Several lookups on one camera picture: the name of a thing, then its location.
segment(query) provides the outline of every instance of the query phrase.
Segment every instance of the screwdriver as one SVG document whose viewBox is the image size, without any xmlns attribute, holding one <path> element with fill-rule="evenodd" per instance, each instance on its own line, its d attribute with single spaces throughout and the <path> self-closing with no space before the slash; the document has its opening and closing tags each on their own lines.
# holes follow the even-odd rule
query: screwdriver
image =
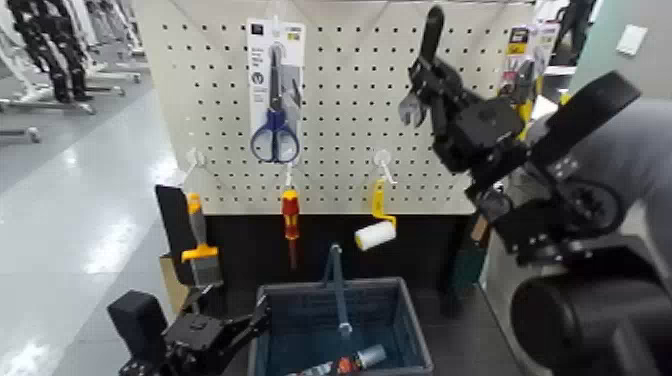
<svg viewBox="0 0 672 376">
<path fill-rule="evenodd" d="M 289 241 L 289 265 L 296 270 L 296 239 L 299 238 L 299 194 L 288 189 L 282 193 L 282 216 L 285 218 L 285 238 Z"/>
</svg>

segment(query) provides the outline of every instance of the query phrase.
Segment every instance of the scissors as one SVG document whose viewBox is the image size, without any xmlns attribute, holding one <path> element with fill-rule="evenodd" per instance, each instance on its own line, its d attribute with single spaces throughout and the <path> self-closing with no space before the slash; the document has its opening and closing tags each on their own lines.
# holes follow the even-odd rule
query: scissors
<svg viewBox="0 0 672 376">
<path fill-rule="evenodd" d="M 282 100 L 280 82 L 280 46 L 271 46 L 270 98 L 266 123 L 252 135 L 250 148 L 263 162 L 289 163 L 299 155 L 299 139 L 287 122 L 287 112 Z"/>
</svg>

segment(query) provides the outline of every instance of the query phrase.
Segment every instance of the yellow label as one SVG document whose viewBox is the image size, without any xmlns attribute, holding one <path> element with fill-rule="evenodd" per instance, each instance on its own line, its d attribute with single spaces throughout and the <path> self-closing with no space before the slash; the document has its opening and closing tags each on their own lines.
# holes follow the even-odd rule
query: yellow label
<svg viewBox="0 0 672 376">
<path fill-rule="evenodd" d="M 527 49 L 527 43 L 509 43 L 507 55 L 523 55 Z"/>
</svg>

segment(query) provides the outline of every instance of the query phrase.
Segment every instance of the basket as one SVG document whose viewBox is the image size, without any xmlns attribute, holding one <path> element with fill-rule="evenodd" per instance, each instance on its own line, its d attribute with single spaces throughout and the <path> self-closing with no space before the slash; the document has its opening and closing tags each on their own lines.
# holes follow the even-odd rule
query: basket
<svg viewBox="0 0 672 376">
<path fill-rule="evenodd" d="M 430 375 L 434 366 L 404 280 L 338 281 L 338 258 L 333 263 L 334 283 L 259 288 L 258 297 L 268 298 L 271 322 L 251 344 L 248 376 L 299 373 L 377 344 L 385 348 L 386 359 L 358 375 Z M 347 337 L 343 312 L 345 325 L 352 328 Z"/>
</svg>

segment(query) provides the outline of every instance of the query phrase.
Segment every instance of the white pegboard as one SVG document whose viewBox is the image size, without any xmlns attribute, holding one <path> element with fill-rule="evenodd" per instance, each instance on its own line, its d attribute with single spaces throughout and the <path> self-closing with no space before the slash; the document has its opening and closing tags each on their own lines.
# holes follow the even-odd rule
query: white pegboard
<svg viewBox="0 0 672 376">
<path fill-rule="evenodd" d="M 285 21 L 307 26 L 303 145 L 293 184 L 301 212 L 370 212 L 379 177 L 376 150 L 392 153 L 399 184 L 386 189 L 392 214 L 464 214 L 470 178 L 453 175 L 431 150 L 431 124 L 402 126 L 397 105 L 434 2 L 283 1 Z M 440 2 L 446 14 L 439 54 L 465 85 L 495 95 L 512 26 L 528 23 L 524 2 Z M 274 1 L 142 0 L 141 32 L 163 114 L 182 169 L 191 148 L 207 169 L 186 187 L 208 214 L 277 214 L 285 167 L 260 164 L 249 149 L 248 17 L 270 18 Z"/>
</svg>

